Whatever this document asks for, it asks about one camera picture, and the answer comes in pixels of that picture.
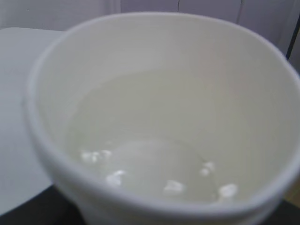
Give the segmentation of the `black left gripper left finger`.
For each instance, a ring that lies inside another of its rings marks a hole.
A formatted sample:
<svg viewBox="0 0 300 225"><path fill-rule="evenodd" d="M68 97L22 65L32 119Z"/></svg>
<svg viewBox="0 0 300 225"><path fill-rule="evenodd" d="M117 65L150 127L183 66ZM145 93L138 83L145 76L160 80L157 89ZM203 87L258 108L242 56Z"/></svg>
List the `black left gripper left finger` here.
<svg viewBox="0 0 300 225"><path fill-rule="evenodd" d="M77 208L53 186L0 217L2 225L84 225Z"/></svg>

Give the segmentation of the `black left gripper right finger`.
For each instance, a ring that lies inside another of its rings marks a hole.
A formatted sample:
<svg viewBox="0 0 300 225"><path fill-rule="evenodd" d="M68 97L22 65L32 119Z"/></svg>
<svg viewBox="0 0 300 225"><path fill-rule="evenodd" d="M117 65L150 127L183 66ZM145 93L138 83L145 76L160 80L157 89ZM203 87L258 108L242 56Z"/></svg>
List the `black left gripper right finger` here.
<svg viewBox="0 0 300 225"><path fill-rule="evenodd" d="M277 209L276 218L277 225L300 225L300 209L283 200Z"/></svg>

